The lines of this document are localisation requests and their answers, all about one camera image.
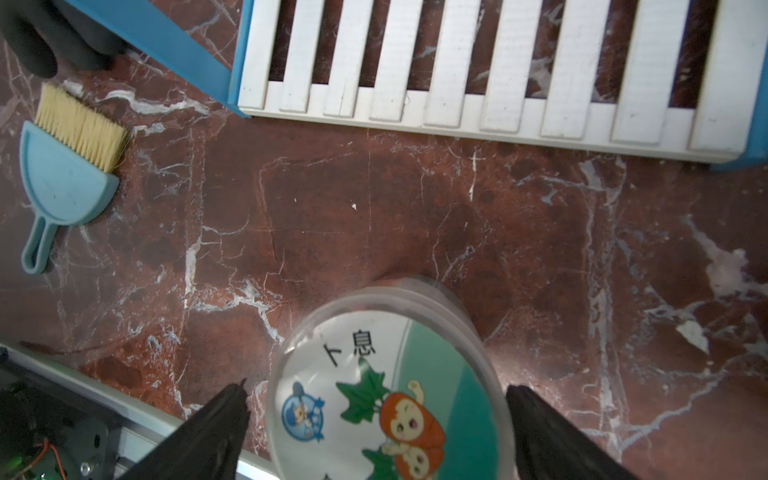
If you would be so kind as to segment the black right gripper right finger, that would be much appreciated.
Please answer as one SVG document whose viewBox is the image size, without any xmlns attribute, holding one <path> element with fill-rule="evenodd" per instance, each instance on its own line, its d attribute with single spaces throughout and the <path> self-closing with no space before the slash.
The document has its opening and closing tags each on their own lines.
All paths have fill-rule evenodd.
<svg viewBox="0 0 768 480">
<path fill-rule="evenodd" d="M 636 479 L 529 387 L 510 385 L 506 401 L 520 478 Z"/>
</svg>

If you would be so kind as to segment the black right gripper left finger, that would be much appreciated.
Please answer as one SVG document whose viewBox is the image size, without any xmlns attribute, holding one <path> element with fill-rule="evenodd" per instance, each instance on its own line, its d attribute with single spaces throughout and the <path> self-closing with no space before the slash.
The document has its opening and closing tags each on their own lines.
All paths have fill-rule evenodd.
<svg viewBox="0 0 768 480">
<path fill-rule="evenodd" d="M 241 384 L 229 384 L 124 479 L 234 479 L 250 412 Z"/>
</svg>

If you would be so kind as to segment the flower label jar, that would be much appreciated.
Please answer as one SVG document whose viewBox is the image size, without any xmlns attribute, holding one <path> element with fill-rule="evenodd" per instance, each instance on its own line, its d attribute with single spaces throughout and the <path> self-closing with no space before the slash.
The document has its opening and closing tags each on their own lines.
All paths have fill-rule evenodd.
<svg viewBox="0 0 768 480">
<path fill-rule="evenodd" d="M 268 384 L 282 479 L 512 479 L 513 424 L 466 310 L 439 282 L 377 282 L 310 313 Z"/>
</svg>

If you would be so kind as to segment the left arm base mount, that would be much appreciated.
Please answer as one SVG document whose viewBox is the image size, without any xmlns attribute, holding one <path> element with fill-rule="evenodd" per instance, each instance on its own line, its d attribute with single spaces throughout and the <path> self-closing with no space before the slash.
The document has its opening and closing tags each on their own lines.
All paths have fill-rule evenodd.
<svg viewBox="0 0 768 480">
<path fill-rule="evenodd" d="M 114 412 L 1 353 L 3 479 L 111 479 L 119 436 Z"/>
</svg>

